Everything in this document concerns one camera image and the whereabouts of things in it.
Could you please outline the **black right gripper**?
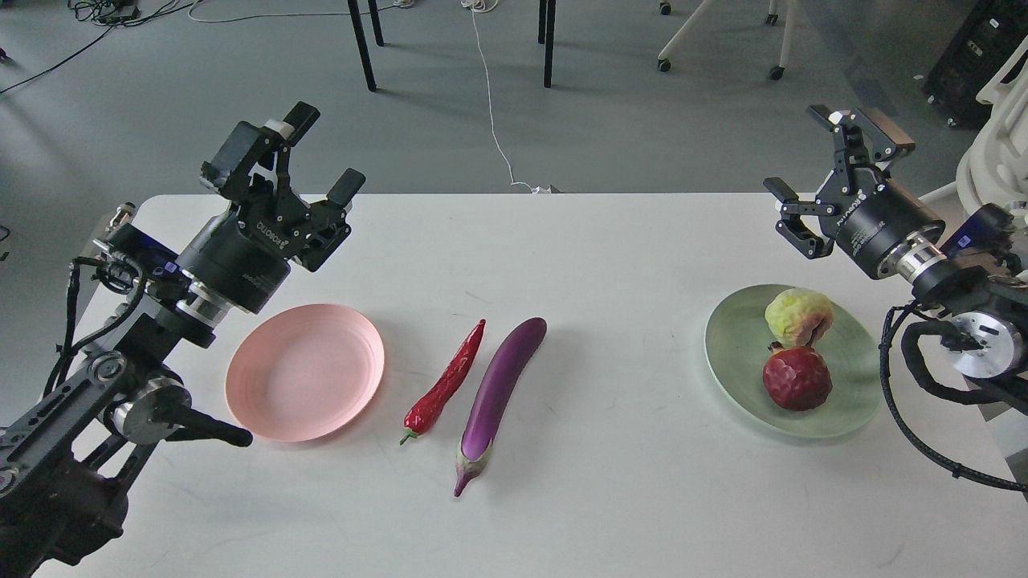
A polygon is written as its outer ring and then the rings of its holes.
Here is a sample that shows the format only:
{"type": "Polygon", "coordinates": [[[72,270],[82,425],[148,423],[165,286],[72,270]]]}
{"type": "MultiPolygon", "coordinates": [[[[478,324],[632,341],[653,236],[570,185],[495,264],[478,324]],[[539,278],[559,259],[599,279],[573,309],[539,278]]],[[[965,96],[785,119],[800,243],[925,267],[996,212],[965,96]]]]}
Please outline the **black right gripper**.
{"type": "Polygon", "coordinates": [[[891,277],[890,255],[900,244],[911,234],[937,242],[944,231],[937,213],[891,176],[891,164],[914,153],[916,142],[877,108],[812,104],[807,112],[832,135],[833,168],[812,201],[779,177],[763,180],[779,204],[776,231],[807,259],[829,256],[836,242],[867,277],[891,277]],[[871,180],[858,182],[860,169],[871,180]]]}

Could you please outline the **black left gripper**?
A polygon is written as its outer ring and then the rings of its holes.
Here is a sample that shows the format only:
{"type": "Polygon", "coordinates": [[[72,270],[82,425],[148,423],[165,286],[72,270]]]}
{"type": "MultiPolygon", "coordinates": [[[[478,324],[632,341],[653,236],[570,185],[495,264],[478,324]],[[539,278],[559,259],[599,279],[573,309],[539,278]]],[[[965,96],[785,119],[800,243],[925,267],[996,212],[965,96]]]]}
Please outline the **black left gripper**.
{"type": "Polygon", "coordinates": [[[299,101],[282,120],[238,121],[201,162],[201,186],[227,208],[192,238],[177,264],[231,306],[257,314],[289,275],[289,260],[316,273],[352,231],[346,218],[363,173],[347,168],[313,205],[292,187],[292,150],[319,118],[315,106],[299,101]]]}

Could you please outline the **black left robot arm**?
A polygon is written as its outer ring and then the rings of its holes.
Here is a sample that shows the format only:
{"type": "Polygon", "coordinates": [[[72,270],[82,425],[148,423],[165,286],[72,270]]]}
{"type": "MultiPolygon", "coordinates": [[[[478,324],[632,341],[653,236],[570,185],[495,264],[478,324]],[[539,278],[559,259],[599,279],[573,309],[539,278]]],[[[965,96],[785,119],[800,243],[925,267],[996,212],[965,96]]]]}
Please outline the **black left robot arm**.
{"type": "Polygon", "coordinates": [[[319,270],[350,234],[355,169],[322,201],[294,194],[291,151],[319,118],[299,102],[281,121],[242,121],[201,185],[227,201],[181,252],[132,224],[124,205],[96,253],[70,262],[67,326],[43,394],[2,432],[2,574],[69,566],[124,531],[128,489],[159,442],[252,443],[197,411],[166,366],[187,341],[208,348],[228,311],[258,312],[297,263],[319,270]]]}

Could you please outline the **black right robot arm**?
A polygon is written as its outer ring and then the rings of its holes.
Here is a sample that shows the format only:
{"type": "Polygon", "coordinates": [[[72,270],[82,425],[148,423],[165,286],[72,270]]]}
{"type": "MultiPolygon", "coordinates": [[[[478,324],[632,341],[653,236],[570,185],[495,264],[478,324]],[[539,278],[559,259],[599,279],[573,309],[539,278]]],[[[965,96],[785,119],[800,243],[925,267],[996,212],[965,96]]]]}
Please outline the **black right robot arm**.
{"type": "Polygon", "coordinates": [[[1014,217],[988,202],[951,237],[944,221],[892,178],[913,139],[876,109],[807,109],[832,136],[833,164],[811,200],[780,178],[764,179],[779,205],[776,231],[807,259],[839,249],[870,279],[897,275],[912,299],[886,312],[879,381],[889,413],[911,446],[955,478],[1025,493],[1021,482],[980,472],[937,451],[904,421],[890,385],[900,345],[916,385],[962,405],[1002,403],[1026,411],[1026,283],[1012,249],[1014,217]]]}

